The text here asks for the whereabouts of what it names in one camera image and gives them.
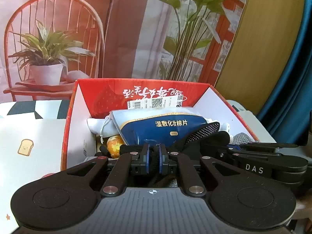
toast sticker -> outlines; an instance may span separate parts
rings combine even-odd
[[[34,147],[34,142],[29,139],[24,139],[21,141],[21,145],[18,149],[18,154],[29,156],[32,147]]]

red wooden chair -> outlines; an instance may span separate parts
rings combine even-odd
[[[98,77],[99,64],[103,62],[103,24],[97,12],[84,0],[29,0],[19,7],[4,32],[4,58],[8,80],[8,89],[13,101],[15,95],[70,98],[74,83],[62,81],[58,86],[36,86],[32,79],[29,66],[18,70],[15,58],[10,55],[24,49],[22,38],[15,33],[36,34],[35,20],[41,21],[50,30],[71,30],[76,40],[82,41],[83,48],[92,51],[95,56],[79,56],[80,62],[70,61],[68,71],[80,70],[91,78]]]

teal curtain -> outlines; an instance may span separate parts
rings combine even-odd
[[[277,142],[296,143],[309,124],[309,112],[312,109],[311,13],[312,0],[305,0],[293,51],[257,116]]]

blue package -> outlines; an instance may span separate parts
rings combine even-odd
[[[192,107],[116,110],[111,116],[127,145],[163,143],[171,146],[207,123]]]

tall green plant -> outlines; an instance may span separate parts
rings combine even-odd
[[[178,32],[176,38],[167,36],[163,48],[173,55],[173,61],[166,71],[163,64],[160,64],[162,78],[168,80],[183,80],[187,69],[188,61],[194,50],[206,47],[211,38],[203,38],[210,33],[218,43],[221,40],[216,30],[209,23],[211,13],[226,15],[230,17],[229,12],[224,9],[222,2],[224,0],[189,0],[186,22],[181,26],[181,20],[178,10],[181,6],[181,0],[161,0],[171,5],[177,16]],[[191,12],[190,3],[194,2],[196,10]]]
[[[73,40],[70,31],[48,31],[40,21],[36,21],[38,37],[31,33],[19,34],[23,37],[21,44],[25,49],[10,55],[15,57],[14,63],[19,70],[28,65],[47,66],[62,63],[67,69],[68,61],[78,61],[78,55],[94,56],[92,52],[82,48],[83,43]]]

